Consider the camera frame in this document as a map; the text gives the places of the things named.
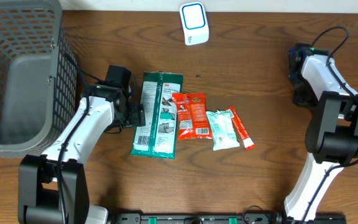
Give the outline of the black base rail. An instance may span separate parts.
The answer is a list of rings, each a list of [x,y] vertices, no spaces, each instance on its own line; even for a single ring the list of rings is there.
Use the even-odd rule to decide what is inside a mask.
[[[298,223],[285,219],[279,213],[249,212],[245,215],[141,215],[120,213],[108,218],[108,224],[274,224]]]

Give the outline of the grey plastic mesh basket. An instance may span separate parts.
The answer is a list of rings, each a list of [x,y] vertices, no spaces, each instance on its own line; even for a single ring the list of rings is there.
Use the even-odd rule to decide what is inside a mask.
[[[58,1],[0,1],[0,157],[39,155],[76,110]]]

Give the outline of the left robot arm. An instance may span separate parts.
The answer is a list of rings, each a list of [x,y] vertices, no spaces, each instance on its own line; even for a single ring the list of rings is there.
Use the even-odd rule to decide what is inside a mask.
[[[19,223],[107,223],[109,211],[90,204],[85,165],[103,133],[144,126],[144,106],[127,88],[89,85],[67,127],[41,155],[19,166]]]

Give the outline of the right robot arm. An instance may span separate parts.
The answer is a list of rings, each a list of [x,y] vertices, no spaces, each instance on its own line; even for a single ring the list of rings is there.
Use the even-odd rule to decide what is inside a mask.
[[[284,200],[283,222],[313,223],[335,177],[358,159],[358,92],[345,81],[327,50],[296,44],[288,51],[293,103],[312,112],[308,152],[294,189]]]

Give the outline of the red Nescafe coffee pack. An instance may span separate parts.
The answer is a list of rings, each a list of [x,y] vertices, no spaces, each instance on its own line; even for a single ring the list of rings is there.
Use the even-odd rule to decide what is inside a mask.
[[[172,100],[177,107],[179,140],[213,138],[204,93],[174,93]]]

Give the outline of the red Nescafe stick sachet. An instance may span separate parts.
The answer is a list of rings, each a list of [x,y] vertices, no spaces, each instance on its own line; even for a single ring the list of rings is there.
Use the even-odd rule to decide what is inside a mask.
[[[240,135],[243,145],[246,150],[251,150],[255,147],[255,144],[251,137],[249,136],[249,133],[247,132],[244,123],[242,122],[241,118],[239,117],[235,107],[230,106],[225,109],[226,111],[230,112],[232,123],[237,131],[237,133]]]

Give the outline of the mint green wet wipes pack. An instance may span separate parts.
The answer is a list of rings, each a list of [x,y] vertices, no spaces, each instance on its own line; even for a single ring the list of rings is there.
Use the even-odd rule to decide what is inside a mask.
[[[207,111],[206,115],[213,135],[214,151],[240,146],[229,111]]]

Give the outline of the green white 3M package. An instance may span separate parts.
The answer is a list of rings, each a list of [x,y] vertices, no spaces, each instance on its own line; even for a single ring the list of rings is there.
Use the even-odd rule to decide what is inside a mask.
[[[173,94],[182,90],[183,75],[144,73],[140,103],[145,125],[135,129],[132,156],[174,159],[177,140],[177,108]]]

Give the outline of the white barcode scanner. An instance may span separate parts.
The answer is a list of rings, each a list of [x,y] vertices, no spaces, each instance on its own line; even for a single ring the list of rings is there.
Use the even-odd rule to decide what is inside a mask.
[[[204,4],[201,2],[182,4],[179,13],[187,46],[203,44],[209,40],[209,25]]]

